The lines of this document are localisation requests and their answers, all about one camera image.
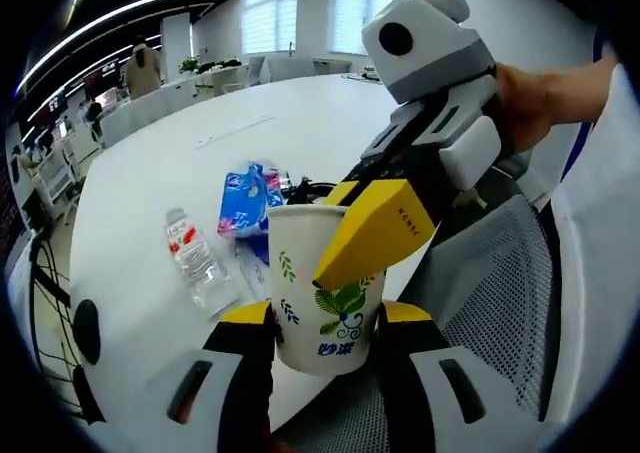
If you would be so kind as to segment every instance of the paper cup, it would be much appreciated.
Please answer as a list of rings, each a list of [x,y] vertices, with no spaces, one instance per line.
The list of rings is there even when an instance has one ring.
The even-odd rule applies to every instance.
[[[345,211],[337,206],[293,205],[267,212],[278,356],[304,373],[349,373],[361,367],[369,353],[384,274],[334,291],[311,284]]]

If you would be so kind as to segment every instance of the plastic bottle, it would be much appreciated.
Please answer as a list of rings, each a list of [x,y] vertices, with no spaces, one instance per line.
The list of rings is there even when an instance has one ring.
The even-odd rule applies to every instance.
[[[215,315],[238,299],[222,260],[182,208],[167,212],[167,237],[169,250],[198,306]]]

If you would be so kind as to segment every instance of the ceiling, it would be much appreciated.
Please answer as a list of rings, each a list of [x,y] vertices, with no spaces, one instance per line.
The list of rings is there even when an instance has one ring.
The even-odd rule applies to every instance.
[[[17,49],[20,52],[20,46],[22,46],[23,51],[28,48],[29,53],[26,56],[26,62],[24,55],[16,58],[19,70],[14,71],[15,74],[10,78],[9,84],[17,84],[29,66],[73,31],[135,1],[138,0],[76,0],[75,2],[74,0],[32,0],[30,6],[20,13],[20,21],[27,32],[34,33],[26,39],[29,43],[18,44]],[[62,49],[33,75],[18,93],[16,98],[18,101],[14,103],[16,107],[14,117],[16,119],[28,117],[62,84],[109,53],[130,45],[136,35],[146,37],[158,35],[163,16],[188,11],[192,21],[196,21],[204,12],[225,1],[162,0],[101,23]],[[586,8],[580,0],[559,1],[580,16],[587,16]],[[71,6],[74,3],[75,7],[70,15]],[[157,42],[159,40],[152,42],[151,46],[158,44]]]

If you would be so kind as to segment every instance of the plastic wrapper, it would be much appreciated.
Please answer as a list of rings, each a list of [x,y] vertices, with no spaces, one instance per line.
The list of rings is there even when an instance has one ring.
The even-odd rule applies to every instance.
[[[250,238],[268,230],[267,207],[284,205],[280,191],[282,173],[275,167],[250,163],[245,173],[225,178],[218,234],[225,238]]]

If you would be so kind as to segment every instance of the white table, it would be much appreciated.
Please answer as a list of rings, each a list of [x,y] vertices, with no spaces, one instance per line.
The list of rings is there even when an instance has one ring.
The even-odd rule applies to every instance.
[[[112,111],[103,113],[100,121],[102,141],[110,148],[172,113],[222,95],[224,85],[244,82],[246,70],[246,65],[217,68],[201,75],[180,78],[134,101],[122,103]]]
[[[339,75],[271,83],[174,113],[94,160],[73,232],[71,302],[89,298],[99,311],[102,354],[85,367],[107,420],[172,358],[202,347],[216,324],[191,303],[173,264],[167,210],[183,207],[241,278],[231,243],[216,233],[226,173],[268,159],[295,181],[338,182],[396,106],[385,88]],[[385,298],[398,298],[425,249],[389,270]],[[330,381],[279,361],[273,377],[273,429]]]

